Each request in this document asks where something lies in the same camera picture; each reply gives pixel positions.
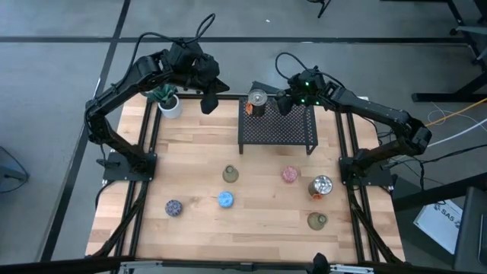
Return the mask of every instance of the gray floor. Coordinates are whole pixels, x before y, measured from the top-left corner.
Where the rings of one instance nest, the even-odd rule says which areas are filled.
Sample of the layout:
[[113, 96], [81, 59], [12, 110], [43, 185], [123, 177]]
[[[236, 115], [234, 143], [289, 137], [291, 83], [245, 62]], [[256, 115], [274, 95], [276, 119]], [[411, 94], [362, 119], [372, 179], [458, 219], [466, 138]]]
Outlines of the gray floor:
[[[122, 3], [3, 0], [0, 36], [111, 37]], [[467, 22], [475, 22], [479, 17], [470, 1], [457, 4]], [[211, 12], [217, 18], [208, 29], [208, 37], [448, 37], [449, 29], [456, 26], [447, 6], [438, 3], [336, 0], [319, 20], [318, 11], [319, 5], [304, 0], [132, 0], [122, 37], [136, 37], [144, 31], [192, 36], [199, 22]], [[1, 264], [32, 262], [39, 256], [80, 133], [84, 103], [94, 93], [108, 46], [108, 43], [0, 43], [0, 145], [18, 157], [32, 176], [19, 190], [0, 194]], [[122, 77], [133, 46], [118, 45], [107, 83]], [[153, 53], [167, 46], [146, 43], [138, 53]], [[423, 121], [436, 108], [430, 103], [414, 104], [411, 93], [455, 91], [480, 73], [478, 67], [470, 65], [472, 55], [465, 46], [202, 43], [202, 48], [220, 63], [221, 79], [233, 92], [248, 91], [251, 81], [284, 87], [285, 81], [275, 72], [274, 58], [281, 51], [289, 51], [305, 64], [318, 65], [334, 75], [356, 94], [407, 110]], [[280, 66], [286, 75], [300, 71], [292, 59], [282, 58]], [[466, 105], [438, 104], [450, 111]], [[482, 120], [487, 111], [481, 106], [465, 114]], [[119, 110], [110, 115], [113, 125], [118, 119]], [[468, 118], [454, 117], [431, 128], [433, 140], [473, 124]], [[482, 144], [485, 137], [487, 132], [476, 129], [429, 149], [423, 158]], [[430, 164], [426, 177], [448, 183], [484, 172], [483, 153], [479, 149]], [[102, 168], [94, 162], [99, 157], [99, 148], [88, 144], [55, 260], [84, 256], [94, 216], [94, 197], [101, 182]], [[418, 182], [406, 167], [395, 167], [394, 172]], [[0, 191], [8, 187], [0, 185]], [[424, 266], [448, 267], [428, 254], [428, 248], [414, 244], [409, 228], [404, 226], [400, 230], [407, 260]]]

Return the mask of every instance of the silver lid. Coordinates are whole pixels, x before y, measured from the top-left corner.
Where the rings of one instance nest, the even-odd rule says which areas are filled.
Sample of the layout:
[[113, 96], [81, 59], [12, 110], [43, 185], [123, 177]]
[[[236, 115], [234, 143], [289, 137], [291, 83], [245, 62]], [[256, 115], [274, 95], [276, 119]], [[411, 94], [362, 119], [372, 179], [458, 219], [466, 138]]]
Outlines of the silver lid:
[[249, 103], [260, 107], [267, 102], [267, 93], [260, 89], [254, 89], [249, 92]]
[[320, 175], [316, 178], [314, 178], [313, 181], [313, 186], [314, 189], [319, 193], [319, 194], [328, 194], [332, 192], [332, 181], [330, 178]]

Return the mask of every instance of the black mesh shelf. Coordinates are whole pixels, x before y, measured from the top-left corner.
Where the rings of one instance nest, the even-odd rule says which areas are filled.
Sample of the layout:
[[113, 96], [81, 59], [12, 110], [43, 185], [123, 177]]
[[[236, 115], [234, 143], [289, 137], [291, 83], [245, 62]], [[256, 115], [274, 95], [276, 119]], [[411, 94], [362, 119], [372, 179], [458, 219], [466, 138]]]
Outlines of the black mesh shelf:
[[246, 97], [239, 99], [238, 145], [241, 154], [245, 144], [305, 145], [307, 155], [318, 146], [313, 107], [293, 106], [291, 112], [283, 116], [272, 106], [274, 99], [269, 98], [266, 113], [255, 117], [245, 111], [246, 103]]

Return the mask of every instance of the wooden tabletop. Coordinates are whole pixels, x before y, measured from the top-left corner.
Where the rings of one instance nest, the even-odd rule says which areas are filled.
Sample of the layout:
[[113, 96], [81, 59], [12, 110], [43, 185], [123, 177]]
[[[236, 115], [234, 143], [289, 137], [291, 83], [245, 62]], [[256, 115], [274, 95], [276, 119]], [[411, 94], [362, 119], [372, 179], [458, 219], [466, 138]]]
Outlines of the wooden tabletop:
[[[321, 252], [330, 262], [357, 262], [349, 203], [339, 176], [339, 140], [333, 112], [315, 109], [319, 145], [311, 156], [306, 156], [304, 146], [276, 145], [245, 145], [243, 155], [239, 155], [237, 100], [220, 100], [210, 115], [201, 113], [199, 100], [182, 103], [179, 119], [161, 120], [158, 166], [148, 189], [138, 258], [310, 262]], [[118, 133], [129, 142], [137, 142], [144, 109], [142, 96], [132, 98], [123, 108]], [[351, 151], [346, 119], [344, 124]], [[377, 146], [370, 123], [355, 117], [355, 127], [361, 148]], [[221, 177], [227, 164], [233, 164], [240, 173], [235, 183], [226, 183]], [[291, 184], [281, 178], [288, 165], [301, 172]], [[333, 191], [316, 201], [310, 199], [307, 185], [318, 175], [332, 179]], [[116, 182], [101, 195], [87, 254], [97, 251], [119, 224], [127, 186], [128, 182]], [[218, 205], [217, 196], [224, 190], [234, 194], [231, 209]], [[377, 186], [367, 190], [374, 227], [396, 256], [404, 259], [390, 196]], [[183, 213], [176, 218], [164, 211], [171, 199], [183, 204]], [[323, 230], [308, 227], [311, 212], [328, 216]], [[361, 230], [366, 259], [370, 259], [366, 233]], [[123, 254], [128, 253], [132, 228], [126, 235]]]

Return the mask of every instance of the white pot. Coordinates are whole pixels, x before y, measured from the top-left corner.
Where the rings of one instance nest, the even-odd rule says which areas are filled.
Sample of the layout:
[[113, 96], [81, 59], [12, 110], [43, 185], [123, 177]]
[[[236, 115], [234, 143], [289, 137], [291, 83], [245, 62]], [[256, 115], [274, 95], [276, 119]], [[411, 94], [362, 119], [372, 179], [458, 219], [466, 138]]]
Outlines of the white pot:
[[183, 107], [181, 106], [180, 99], [174, 95], [176, 98], [176, 106], [174, 106], [170, 110], [165, 110], [163, 107], [161, 107], [161, 103], [158, 104], [159, 110], [161, 110], [162, 115], [166, 118], [169, 119], [176, 119], [177, 117], [181, 116], [181, 113], [183, 112]]

